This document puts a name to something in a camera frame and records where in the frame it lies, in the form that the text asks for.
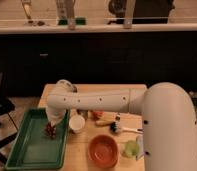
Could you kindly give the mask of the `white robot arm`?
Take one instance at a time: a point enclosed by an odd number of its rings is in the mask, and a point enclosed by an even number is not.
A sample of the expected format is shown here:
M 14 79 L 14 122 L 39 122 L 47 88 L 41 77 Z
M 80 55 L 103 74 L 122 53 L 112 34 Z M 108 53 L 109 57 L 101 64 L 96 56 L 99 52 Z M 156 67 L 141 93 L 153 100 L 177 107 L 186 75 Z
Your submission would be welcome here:
M 79 93 L 69 81 L 60 80 L 46 99 L 48 120 L 57 124 L 70 109 L 138 114 L 145 171 L 197 171 L 196 113 L 188 93 L 176 84 Z

